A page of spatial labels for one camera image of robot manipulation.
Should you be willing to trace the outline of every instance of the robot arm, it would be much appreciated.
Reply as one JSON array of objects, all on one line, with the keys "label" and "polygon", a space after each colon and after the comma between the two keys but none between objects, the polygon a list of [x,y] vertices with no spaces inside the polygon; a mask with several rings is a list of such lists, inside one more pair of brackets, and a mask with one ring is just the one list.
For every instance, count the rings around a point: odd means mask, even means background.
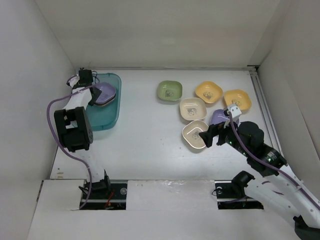
[{"label": "robot arm", "polygon": [[[232,104],[224,114],[230,115],[231,119],[237,119],[241,111]],[[213,137],[218,136],[218,146],[227,143],[246,156],[247,163],[277,186],[286,199],[258,185],[257,180],[247,172],[239,173],[232,180],[234,189],[242,193],[242,197],[247,195],[271,207],[291,225],[293,219],[295,232],[301,239],[320,239],[320,202],[295,176],[281,154],[264,144],[264,132],[255,123],[242,122],[239,127],[235,121],[232,123],[234,127],[229,123],[228,120],[210,125],[208,131],[201,132],[199,135],[208,148],[213,144]]]},{"label": "robot arm", "polygon": [[[67,85],[72,88],[72,93],[67,105],[54,112],[54,121],[57,129],[59,142],[67,148],[73,156],[85,160],[92,174],[92,190],[90,197],[105,198],[110,195],[111,184],[106,171],[96,161],[92,146],[94,136],[86,114],[88,105],[93,105],[101,94],[101,90],[93,85],[91,70],[80,70]],[[79,187],[86,195],[89,184]]]}]

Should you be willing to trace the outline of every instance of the white wall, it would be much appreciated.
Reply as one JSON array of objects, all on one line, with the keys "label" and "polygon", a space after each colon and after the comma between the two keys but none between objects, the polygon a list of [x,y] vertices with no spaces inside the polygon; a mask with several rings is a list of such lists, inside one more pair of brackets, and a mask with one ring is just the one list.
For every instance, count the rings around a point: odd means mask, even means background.
[{"label": "white wall", "polygon": [[0,29],[0,239],[24,240],[56,148],[46,107],[74,69],[34,0],[1,0]]},{"label": "white wall", "polygon": [[320,1],[293,0],[258,70],[282,150],[320,198]]},{"label": "white wall", "polygon": [[260,64],[289,1],[36,0],[75,67]]}]

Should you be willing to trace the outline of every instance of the cable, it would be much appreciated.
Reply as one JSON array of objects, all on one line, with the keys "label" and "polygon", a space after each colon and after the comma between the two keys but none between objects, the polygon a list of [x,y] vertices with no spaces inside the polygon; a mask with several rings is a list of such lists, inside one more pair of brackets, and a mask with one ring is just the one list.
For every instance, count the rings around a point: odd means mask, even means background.
[{"label": "cable", "polygon": [[96,84],[96,80],[98,80],[98,83],[100,83],[100,79],[97,77],[98,76],[98,72],[97,71],[92,71],[92,73],[95,73],[95,76],[94,77],[94,83]]},{"label": "cable", "polygon": [[54,103],[56,103],[56,102],[59,102],[59,101],[62,101],[62,100],[64,100],[64,99],[70,98],[70,97],[72,97],[72,96],[80,93],[81,91],[87,90],[87,89],[89,89],[89,88],[93,88],[94,86],[95,86],[95,85],[90,85],[90,86],[87,86],[87,87],[85,87],[85,88],[82,88],[81,90],[76,91],[76,92],[74,92],[74,93],[72,93],[72,94],[70,94],[70,95],[67,95],[67,96],[64,96],[64,97],[61,97],[61,98],[52,100],[52,101],[49,103],[48,107],[46,108],[46,119],[47,119],[47,122],[48,122],[48,125],[49,125],[49,128],[50,128],[50,131],[51,131],[51,133],[52,133],[52,136],[53,136],[54,140],[56,141],[56,143],[58,144],[59,148],[60,148],[61,151],[62,151],[65,155],[67,155],[69,158],[74,159],[74,160],[77,160],[77,161],[83,163],[83,164],[85,165],[85,167],[87,168],[88,173],[89,173],[89,181],[90,181],[90,182],[89,182],[88,193],[87,193],[87,195],[86,195],[86,199],[85,199],[84,203],[80,206],[79,209],[82,209],[82,208],[87,204],[87,202],[88,202],[88,200],[89,200],[89,197],[90,197],[90,193],[91,193],[91,189],[92,189],[92,174],[91,174],[91,170],[90,170],[90,167],[89,167],[88,163],[87,163],[85,160],[82,160],[81,158],[78,158],[78,157],[76,157],[76,156],[72,156],[70,153],[68,153],[68,152],[65,150],[65,148],[64,148],[64,147],[62,146],[62,144],[60,143],[60,141],[59,141],[59,139],[58,139],[58,137],[57,137],[57,135],[56,135],[56,133],[55,133],[54,127],[52,126],[51,120],[50,120],[50,108],[51,108],[52,104],[54,104]]},{"label": "cable", "polygon": [[109,202],[110,202],[110,199],[114,196],[114,194],[115,194],[115,190],[112,190],[112,192],[111,192],[111,194],[110,194],[110,196],[109,196],[109,198],[108,198],[108,201],[107,201],[107,202],[105,203],[105,205],[104,205],[104,208],[105,208],[105,209],[108,207]]},{"label": "cable", "polygon": [[[262,185],[264,185],[264,184],[269,184],[269,183],[270,183],[270,181],[263,181],[261,184],[262,184]],[[283,193],[281,193],[281,192],[273,191],[273,190],[272,190],[272,192],[274,192],[274,193],[276,193],[276,194],[279,194],[279,195],[284,196],[284,194],[283,194]]]},{"label": "cable", "polygon": [[[278,173],[281,173],[282,175],[284,175],[288,180],[290,180],[296,187],[299,187],[300,184],[297,183],[289,174],[287,174],[286,172],[282,171],[281,169],[278,169],[276,168],[275,166],[272,166],[262,160],[260,160],[259,158],[257,158],[255,155],[253,155],[249,150],[248,148],[245,146],[245,144],[242,142],[240,136],[238,135],[237,133],[237,130],[236,130],[236,127],[234,125],[234,120],[232,118],[232,114],[230,112],[229,114],[229,118],[230,118],[230,123],[231,123],[231,128],[232,128],[232,131],[236,137],[236,139],[238,140],[239,144],[241,145],[241,147],[243,148],[243,150],[255,161],[257,161],[258,163],[274,170],[274,171],[277,171]],[[320,206],[313,200],[313,198],[301,187],[301,188],[298,188],[302,194],[320,211]]]},{"label": "cable", "polygon": [[69,77],[69,79],[66,81],[66,84],[68,84],[71,81],[71,79],[73,79],[75,77],[78,77],[78,75],[73,75],[73,76]]},{"label": "cable", "polygon": [[237,203],[237,202],[240,202],[240,201],[242,201],[242,200],[245,200],[245,199],[247,199],[247,198],[248,198],[247,196],[244,196],[244,197],[239,198],[239,199],[236,199],[236,200],[224,201],[223,203],[224,203],[224,204],[233,204],[233,203]]}]

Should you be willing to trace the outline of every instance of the purple bowl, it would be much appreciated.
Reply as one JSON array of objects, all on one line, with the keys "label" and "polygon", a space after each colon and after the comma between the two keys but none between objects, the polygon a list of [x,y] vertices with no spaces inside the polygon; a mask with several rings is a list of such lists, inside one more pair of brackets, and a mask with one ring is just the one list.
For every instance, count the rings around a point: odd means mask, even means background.
[{"label": "purple bowl", "polygon": [[107,82],[98,83],[96,88],[101,91],[100,96],[95,101],[95,104],[97,105],[105,105],[116,96],[116,88]]},{"label": "purple bowl", "polygon": [[218,109],[213,112],[210,124],[217,125],[227,121],[228,119],[229,117],[225,115],[224,110]]}]

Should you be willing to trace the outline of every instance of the beige bowl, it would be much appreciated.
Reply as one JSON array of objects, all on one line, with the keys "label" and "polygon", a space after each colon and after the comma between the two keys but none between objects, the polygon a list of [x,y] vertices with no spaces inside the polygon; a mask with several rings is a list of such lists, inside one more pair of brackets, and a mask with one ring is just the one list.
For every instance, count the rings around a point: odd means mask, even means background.
[{"label": "beige bowl", "polygon": [[180,113],[188,121],[204,119],[207,115],[205,102],[197,97],[185,98],[180,102]]},{"label": "beige bowl", "polygon": [[194,120],[185,126],[182,130],[182,136],[195,149],[203,149],[206,144],[199,136],[199,133],[208,130],[208,125],[201,120]]}]

